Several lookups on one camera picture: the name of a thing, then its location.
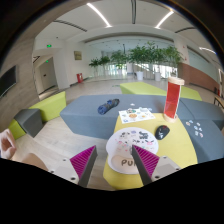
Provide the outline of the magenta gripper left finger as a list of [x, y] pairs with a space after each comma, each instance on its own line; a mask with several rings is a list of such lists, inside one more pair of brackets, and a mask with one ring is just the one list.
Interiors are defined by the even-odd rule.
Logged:
[[96, 146], [91, 146], [72, 158], [63, 158], [49, 172], [81, 187], [86, 187], [96, 157]]

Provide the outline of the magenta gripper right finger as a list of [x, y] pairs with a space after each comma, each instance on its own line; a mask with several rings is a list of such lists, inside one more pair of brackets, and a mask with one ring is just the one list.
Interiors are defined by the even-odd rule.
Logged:
[[169, 157], [159, 157], [136, 145], [132, 146], [131, 154], [143, 185], [148, 185], [180, 170], [180, 167]]

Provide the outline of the person's hand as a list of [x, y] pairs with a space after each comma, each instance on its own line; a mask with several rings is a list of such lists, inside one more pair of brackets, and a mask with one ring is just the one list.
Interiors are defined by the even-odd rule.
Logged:
[[0, 133], [0, 153], [3, 159], [10, 160], [16, 152], [15, 139], [9, 129]]

